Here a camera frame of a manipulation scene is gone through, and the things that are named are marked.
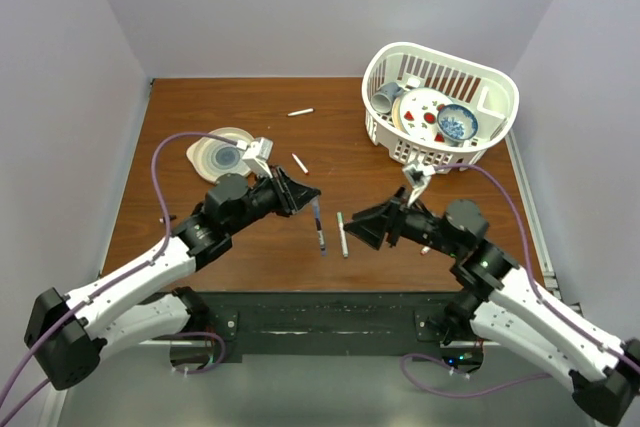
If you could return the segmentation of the clear pen cap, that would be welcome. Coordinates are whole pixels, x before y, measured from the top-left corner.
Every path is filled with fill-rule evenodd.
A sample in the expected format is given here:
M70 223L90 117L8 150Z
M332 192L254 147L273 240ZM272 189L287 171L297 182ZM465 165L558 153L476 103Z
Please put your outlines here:
M319 201L317 198L312 200L311 206L312 206L314 218L317 220L320 220L320 207L319 207Z

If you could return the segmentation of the blue pen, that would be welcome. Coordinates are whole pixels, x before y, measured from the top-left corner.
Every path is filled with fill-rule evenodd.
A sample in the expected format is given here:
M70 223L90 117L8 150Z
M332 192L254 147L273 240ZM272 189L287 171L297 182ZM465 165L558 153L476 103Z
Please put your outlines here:
M322 223L319 217L314 217L314 221L315 221L315 226L316 226L316 232L318 235L318 241L319 241L319 247L320 247L320 251L321 251L321 255L322 256L326 256L327 255L327 246L326 246L326 239L325 239L325 235L324 235L324 231L323 231L323 227L322 227Z

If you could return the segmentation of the white pen green tip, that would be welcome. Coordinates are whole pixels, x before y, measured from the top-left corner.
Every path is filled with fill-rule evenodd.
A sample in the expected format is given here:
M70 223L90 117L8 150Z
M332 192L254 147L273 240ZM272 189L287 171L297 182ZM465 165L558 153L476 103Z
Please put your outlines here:
M338 211L336 213L336 218L337 218L337 224L339 229L341 252L342 252L343 258L346 259L349 257L349 249L348 249L348 243L346 238L346 232L344 230L344 219L343 219L342 212Z

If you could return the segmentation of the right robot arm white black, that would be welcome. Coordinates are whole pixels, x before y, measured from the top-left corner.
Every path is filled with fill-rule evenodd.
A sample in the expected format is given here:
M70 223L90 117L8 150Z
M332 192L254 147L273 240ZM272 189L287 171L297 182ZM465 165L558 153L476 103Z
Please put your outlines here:
M546 291L487 239L488 228L470 200L455 200L437 216L409 203L403 190L344 226L374 249L404 238L451 257L462 289L445 309L448 333L500 344L568 389L591 418L619 425L639 394L638 340L607 333Z

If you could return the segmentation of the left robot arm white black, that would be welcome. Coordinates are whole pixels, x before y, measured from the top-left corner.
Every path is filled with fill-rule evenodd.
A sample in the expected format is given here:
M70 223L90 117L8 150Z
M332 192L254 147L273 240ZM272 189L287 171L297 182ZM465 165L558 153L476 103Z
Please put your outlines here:
M279 166L254 182L224 175L190 215L122 266L67 293L50 288L39 294L24 336L30 354L62 391L140 342L200 337L209 308L193 289L169 285L221 258L242 230L270 215L292 217L320 195Z

